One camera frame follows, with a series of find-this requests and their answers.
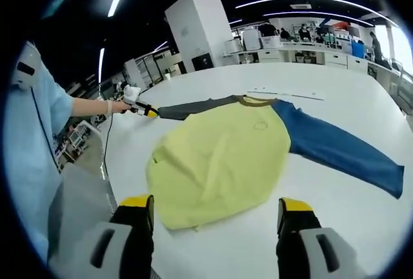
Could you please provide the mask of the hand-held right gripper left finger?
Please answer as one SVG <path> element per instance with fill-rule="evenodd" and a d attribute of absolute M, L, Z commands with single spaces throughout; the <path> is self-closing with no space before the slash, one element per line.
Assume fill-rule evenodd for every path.
<path fill-rule="evenodd" d="M 151 278 L 154 197 L 123 200 L 76 245 L 76 278 Z"/>

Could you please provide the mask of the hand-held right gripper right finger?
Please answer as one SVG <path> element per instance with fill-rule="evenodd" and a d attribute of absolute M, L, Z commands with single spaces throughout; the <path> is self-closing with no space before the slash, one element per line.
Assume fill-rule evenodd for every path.
<path fill-rule="evenodd" d="M 335 230 L 322 227 L 311 206 L 280 198 L 276 256 L 280 278 L 366 278 L 356 251 Z"/>

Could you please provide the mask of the person's left hand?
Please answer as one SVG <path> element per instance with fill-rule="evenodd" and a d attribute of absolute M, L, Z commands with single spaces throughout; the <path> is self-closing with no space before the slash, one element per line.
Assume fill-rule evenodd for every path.
<path fill-rule="evenodd" d="M 126 104 L 124 101 L 107 101 L 107 114 L 111 115 L 113 113 L 125 113 L 130 110 L 131 106 Z"/>

